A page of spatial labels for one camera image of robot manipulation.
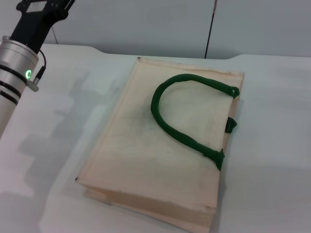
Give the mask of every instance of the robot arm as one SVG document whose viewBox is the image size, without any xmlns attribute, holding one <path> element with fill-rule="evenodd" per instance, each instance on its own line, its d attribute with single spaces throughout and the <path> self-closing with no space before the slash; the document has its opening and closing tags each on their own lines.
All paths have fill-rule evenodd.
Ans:
<svg viewBox="0 0 311 233">
<path fill-rule="evenodd" d="M 30 81 L 38 53 L 54 23 L 64 20 L 75 0 L 23 0 L 16 9 L 22 16 L 11 37 L 0 45 L 0 138 L 24 89 L 37 91 L 38 78 Z"/>
</svg>

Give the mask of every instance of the cable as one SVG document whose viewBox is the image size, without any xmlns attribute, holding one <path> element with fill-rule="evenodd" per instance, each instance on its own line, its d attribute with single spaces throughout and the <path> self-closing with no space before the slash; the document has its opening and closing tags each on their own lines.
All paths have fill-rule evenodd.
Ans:
<svg viewBox="0 0 311 233">
<path fill-rule="evenodd" d="M 43 59 L 44 59 L 44 67 L 47 67 L 47 59 L 45 58 L 45 55 L 44 55 L 44 53 L 42 52 L 42 50 L 40 50 L 40 53 L 42 54 Z"/>
<path fill-rule="evenodd" d="M 215 0 L 215 2 L 214 2 L 213 15 L 212 15 L 212 20 L 211 20 L 211 22 L 210 22 L 209 33 L 208 33 L 208 39 L 207 39 L 207 44 L 206 44 L 206 49 L 205 49 L 205 56 L 204 56 L 205 59 L 206 59 L 206 56 L 207 56 L 207 50 L 208 50 L 208 46 L 209 46 L 210 34 L 211 34 L 211 32 L 212 32 L 214 16 L 215 16 L 215 13 L 216 13 L 216 6 L 217 6 L 217 0 Z"/>
<path fill-rule="evenodd" d="M 35 76 L 35 84 L 38 84 L 38 82 L 40 81 L 46 67 L 47 67 L 47 59 L 44 55 L 44 53 L 42 52 L 42 50 L 39 51 L 42 56 L 43 56 L 43 60 L 44 60 L 44 66 L 41 67 L 41 69 L 39 70 L 39 72 L 37 73 L 37 75 Z"/>
<path fill-rule="evenodd" d="M 54 34 L 55 42 L 58 44 L 58 41 L 57 41 L 57 38 L 56 38 L 56 35 L 55 35 L 55 31 L 54 31 L 54 27 L 53 27 L 53 26 L 52 26 L 52 31 L 53 31 L 53 34 Z"/>
</svg>

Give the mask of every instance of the green handle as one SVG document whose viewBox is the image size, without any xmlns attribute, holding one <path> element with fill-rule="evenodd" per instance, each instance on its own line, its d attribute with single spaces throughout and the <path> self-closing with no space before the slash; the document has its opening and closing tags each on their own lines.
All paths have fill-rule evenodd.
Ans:
<svg viewBox="0 0 311 233">
<path fill-rule="evenodd" d="M 160 111 L 159 111 L 159 103 L 160 98 L 165 91 L 166 88 L 168 88 L 170 85 L 178 82 L 185 82 L 185 81 L 196 81 L 202 84 L 205 84 L 207 86 L 210 86 L 212 88 L 215 88 L 219 91 L 222 91 L 233 98 L 239 96 L 240 91 L 237 87 L 229 86 L 227 84 L 221 83 L 219 81 L 213 80 L 213 79 L 207 79 L 198 75 L 194 74 L 179 74 L 176 75 L 164 83 L 162 83 L 154 93 L 154 96 L 152 98 L 151 102 L 151 112 L 152 115 L 155 118 L 155 121 L 158 123 L 158 125 L 171 137 L 176 139 L 177 141 L 181 142 L 182 144 L 197 150 L 203 154 L 204 157 L 207 157 L 214 161 L 216 164 L 216 167 L 220 170 L 223 164 L 224 160 L 224 150 L 222 149 L 220 152 L 216 150 L 212 150 L 211 148 L 208 148 L 197 141 L 195 141 L 193 138 L 189 137 L 188 135 L 181 133 L 180 131 L 174 129 L 170 125 L 168 125 L 164 119 L 162 118 Z"/>
</svg>

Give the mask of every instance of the white table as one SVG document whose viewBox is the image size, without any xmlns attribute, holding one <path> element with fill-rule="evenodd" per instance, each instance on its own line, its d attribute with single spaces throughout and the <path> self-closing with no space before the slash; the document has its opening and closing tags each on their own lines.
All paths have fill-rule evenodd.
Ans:
<svg viewBox="0 0 311 233">
<path fill-rule="evenodd" d="M 43 51 L 40 90 L 24 92 L 0 141 L 0 232 L 184 232 L 87 199 L 74 182 L 136 56 L 80 46 Z M 245 72 L 212 232 L 310 232 L 311 58 L 156 59 Z"/>
</svg>

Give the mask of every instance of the gray wall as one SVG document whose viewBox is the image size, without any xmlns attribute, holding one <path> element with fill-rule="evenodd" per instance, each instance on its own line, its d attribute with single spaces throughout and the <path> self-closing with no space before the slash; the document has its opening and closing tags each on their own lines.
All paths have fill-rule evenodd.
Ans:
<svg viewBox="0 0 311 233">
<path fill-rule="evenodd" d="M 219 0 L 208 58 L 311 56 L 311 0 Z"/>
<path fill-rule="evenodd" d="M 0 36 L 20 0 L 1 0 Z M 76 0 L 55 24 L 60 44 L 103 52 L 203 58 L 214 0 Z M 50 32 L 46 40 L 55 43 Z M 219 0 L 208 58 L 239 54 L 311 56 L 311 0 Z"/>
<path fill-rule="evenodd" d="M 103 52 L 204 58 L 214 0 L 76 0 L 54 29 Z"/>
</svg>

